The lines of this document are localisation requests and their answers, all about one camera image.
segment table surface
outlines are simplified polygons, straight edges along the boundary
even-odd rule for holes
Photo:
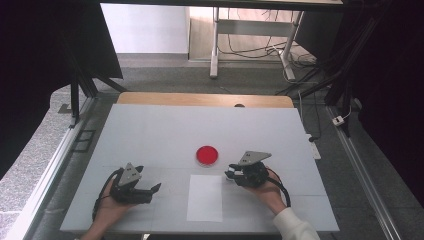
[[[229,107],[241,100],[255,107]],[[282,177],[300,218],[318,231],[338,230],[299,114],[289,98],[125,93],[118,103],[109,114],[62,231],[86,231],[92,209],[87,203],[94,203],[112,171],[132,162],[145,166],[136,188],[148,189],[159,182],[162,186],[152,203],[131,209],[112,232],[278,233],[272,213],[252,194],[225,179],[228,164],[237,163],[246,150],[273,154],[265,164]],[[195,161],[195,152],[203,145],[219,152],[218,161],[208,168]],[[218,177],[221,220],[187,220],[193,175]]]

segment metal frame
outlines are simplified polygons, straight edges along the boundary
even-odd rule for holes
[[[78,78],[76,72],[71,76],[71,109],[72,109],[72,120],[70,128],[74,128],[79,121],[79,88]]]
[[[92,110],[94,100],[93,98],[87,98],[82,106],[81,112],[88,113]],[[87,119],[81,119],[74,128],[69,128],[58,148],[56,149],[53,157],[51,158],[46,170],[41,175],[40,181],[35,186],[31,193],[27,203],[25,204],[21,214],[13,224],[12,228],[7,234],[7,240],[24,239],[30,230],[35,216],[43,203],[44,197],[53,184],[55,177],[64,163],[67,153],[69,152],[74,140],[76,139],[79,131],[82,129]]]
[[[336,117],[337,111],[334,107],[327,107],[327,113],[330,119]],[[386,235],[386,238],[389,240],[401,240],[399,230],[397,229],[392,216],[390,215],[386,204],[380,197],[371,176],[369,175],[361,157],[358,154],[358,151],[355,148],[352,140],[343,133],[343,130],[340,127],[335,127],[337,134],[340,138],[341,143],[349,157],[349,160],[352,164],[352,167],[359,179],[359,182],[364,189],[365,195],[368,198],[368,201],[371,207],[374,209],[376,217],[380,222],[381,228]]]
[[[364,8],[375,8],[385,2],[380,0],[376,3],[367,3]],[[320,11],[320,12],[345,12],[358,10],[361,4],[349,1],[348,4],[317,3],[314,1],[275,1],[275,0],[90,0],[91,3],[124,3],[143,5],[171,5],[171,6],[197,6],[197,7],[224,7],[224,8],[251,8],[251,9],[273,9],[294,11]]]
[[[213,8],[213,45],[211,55],[210,78],[218,77],[218,35],[253,35],[253,36],[276,36],[287,37],[284,51],[279,52],[279,57],[289,81],[295,80],[293,70],[290,66],[289,54],[294,38],[302,18],[303,11],[298,12],[292,23],[288,22],[265,22],[219,19],[219,7]]]

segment metal stand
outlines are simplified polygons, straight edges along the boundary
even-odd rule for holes
[[[58,40],[62,45],[63,53],[65,54],[65,56],[67,57],[69,61],[68,65],[69,65],[69,68],[71,69],[70,71],[72,71],[72,76],[70,79],[72,119],[71,119],[71,125],[69,127],[74,128],[78,124],[79,116],[80,116],[79,87],[81,87],[82,91],[84,92],[87,98],[94,98],[96,97],[98,93],[97,87],[94,84],[93,79],[91,77],[88,77],[87,76],[88,74],[96,77],[100,81],[106,83],[107,85],[109,85],[113,89],[116,89],[119,92],[127,92],[128,90],[122,87],[121,85],[115,83],[114,81],[110,80],[109,78],[102,77],[93,72],[87,73],[86,71],[81,69],[62,31],[56,25],[53,25],[53,26],[55,27],[55,30],[57,31],[57,35],[59,38]]]
[[[290,66],[289,54],[299,27],[303,12],[298,15],[293,23],[287,22],[264,22],[264,21],[243,21],[231,19],[219,19],[219,8],[213,8],[213,46],[211,55],[210,78],[218,77],[218,34],[252,35],[252,36],[275,36],[287,37],[284,51],[279,53],[284,66],[287,79],[295,80],[293,70]]]

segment human hand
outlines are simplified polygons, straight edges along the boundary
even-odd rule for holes
[[[269,177],[273,178],[274,180],[280,181],[277,175],[273,171],[270,171],[269,168],[268,174]],[[264,184],[257,188],[245,187],[245,189],[255,194],[259,200],[263,202],[275,215],[287,207],[281,198],[280,188],[278,188],[270,181],[266,181]]]
[[[93,224],[91,225],[87,233],[85,233],[81,237],[81,240],[101,239],[107,229],[109,229],[109,227],[111,227],[119,219],[121,219],[128,211],[128,209],[136,206],[136,204],[119,203],[115,201],[111,196],[109,196],[113,180],[114,179],[111,179],[109,181],[105,190],[103,191],[102,199],[100,200],[96,218],[94,219]]]

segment wall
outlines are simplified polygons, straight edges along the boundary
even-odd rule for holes
[[[101,6],[117,53],[188,53],[188,7]]]

